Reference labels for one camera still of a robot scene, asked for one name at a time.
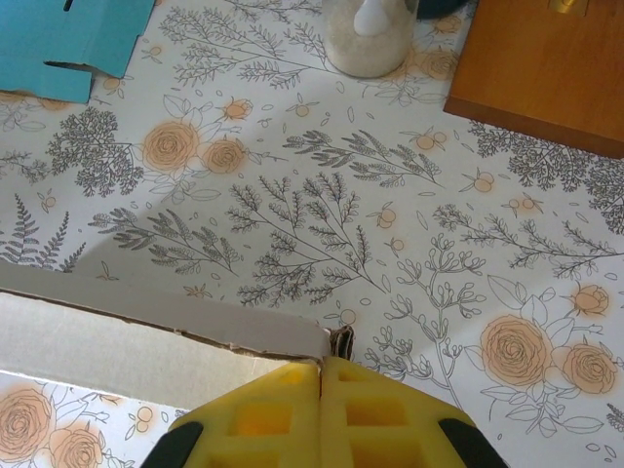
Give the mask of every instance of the glass jar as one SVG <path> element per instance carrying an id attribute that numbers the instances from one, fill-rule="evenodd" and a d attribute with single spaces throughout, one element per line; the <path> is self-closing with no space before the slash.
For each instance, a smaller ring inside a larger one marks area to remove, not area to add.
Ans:
<path id="1" fill-rule="evenodd" d="M 347 75 L 377 78 L 411 48 L 418 0 L 323 0 L 325 50 Z"/>

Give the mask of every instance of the yellow object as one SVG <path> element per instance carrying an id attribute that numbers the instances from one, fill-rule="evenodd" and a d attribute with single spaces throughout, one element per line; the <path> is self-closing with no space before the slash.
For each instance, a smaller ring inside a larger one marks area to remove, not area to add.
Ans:
<path id="1" fill-rule="evenodd" d="M 142 468 L 500 468 L 462 411 L 340 358 L 289 364 L 177 420 Z"/>
<path id="2" fill-rule="evenodd" d="M 320 390 L 317 366 L 288 364 L 186 414 L 171 429 L 204 430 L 184 468 L 318 468 Z"/>

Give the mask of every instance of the teal box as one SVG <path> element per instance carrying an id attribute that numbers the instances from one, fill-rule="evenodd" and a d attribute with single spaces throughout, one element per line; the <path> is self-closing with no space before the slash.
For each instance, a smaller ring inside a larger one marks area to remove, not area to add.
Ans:
<path id="1" fill-rule="evenodd" d="M 0 90 L 87 102 L 92 69 L 124 76 L 154 0 L 0 0 Z"/>

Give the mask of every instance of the wooden box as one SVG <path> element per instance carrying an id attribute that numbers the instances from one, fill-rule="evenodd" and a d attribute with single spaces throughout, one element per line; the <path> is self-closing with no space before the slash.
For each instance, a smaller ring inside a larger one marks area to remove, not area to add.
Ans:
<path id="1" fill-rule="evenodd" d="M 445 111 L 624 158 L 624 0 L 481 0 Z"/>

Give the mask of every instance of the sugar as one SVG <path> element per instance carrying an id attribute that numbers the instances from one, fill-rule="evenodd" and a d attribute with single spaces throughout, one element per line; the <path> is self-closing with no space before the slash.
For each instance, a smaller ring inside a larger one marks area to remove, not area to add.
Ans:
<path id="1" fill-rule="evenodd" d="M 363 3 L 323 0 L 325 49 L 330 62 L 343 73 L 377 78 L 398 68 L 410 51 L 415 13 L 408 10 L 406 0 L 381 0 L 390 27 L 375 36 L 361 36 L 353 22 Z"/>

